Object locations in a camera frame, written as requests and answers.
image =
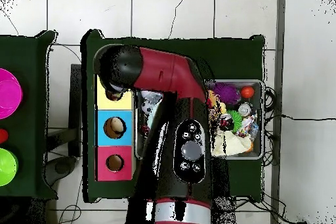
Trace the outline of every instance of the pink bowl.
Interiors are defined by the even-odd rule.
[[[0,68],[0,120],[12,115],[22,100],[22,89],[18,80]]]

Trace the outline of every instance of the green table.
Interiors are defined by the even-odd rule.
[[[88,31],[81,42],[83,58],[83,182],[84,198],[92,202],[96,198],[126,198],[134,193],[135,182],[95,181],[95,105],[93,90],[93,57],[97,50],[107,44],[127,44],[170,51],[194,59],[204,79],[263,79],[264,37],[250,39],[103,39],[98,30]],[[229,160],[230,194],[252,196],[261,201],[262,158],[259,160]]]
[[[47,158],[46,58],[55,37],[53,31],[36,37],[0,36],[0,68],[16,76],[24,93],[18,110],[0,120],[0,128],[9,132],[9,139],[0,147],[18,158],[18,172],[12,182],[0,187],[0,196],[56,198],[43,176]]]

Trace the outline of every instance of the purple toy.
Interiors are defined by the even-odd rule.
[[[225,104],[235,105],[241,99],[239,91],[229,84],[216,83],[213,91],[219,96],[220,101]]]

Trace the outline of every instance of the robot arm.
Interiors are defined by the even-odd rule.
[[[163,98],[175,94],[170,110],[164,110],[170,116],[159,151],[155,195],[142,196],[142,200],[150,198],[156,203],[154,224],[210,224],[207,94],[196,64],[184,56],[163,51],[107,45],[97,52],[94,70],[110,93],[141,89],[162,92]],[[159,130],[160,125],[154,130],[153,139],[158,138]],[[152,170],[153,155],[153,150],[145,152],[136,185],[139,189],[144,187],[142,180],[148,180],[141,176]]]

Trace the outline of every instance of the control button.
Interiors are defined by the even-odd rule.
[[[199,164],[193,164],[192,169],[197,173],[201,171],[201,166]]]
[[[190,133],[189,132],[183,133],[183,138],[184,139],[190,139]]]
[[[194,141],[186,142],[182,146],[181,151],[185,159],[191,160],[193,162],[198,160],[202,155],[201,147]]]
[[[189,125],[189,131],[195,132],[196,131],[196,126],[194,124]]]
[[[189,164],[187,164],[186,162],[183,162],[183,163],[181,163],[181,169],[182,170],[188,170],[189,169]]]
[[[200,141],[201,141],[201,135],[199,135],[199,134],[195,134],[195,140],[196,140],[197,142],[200,142]]]

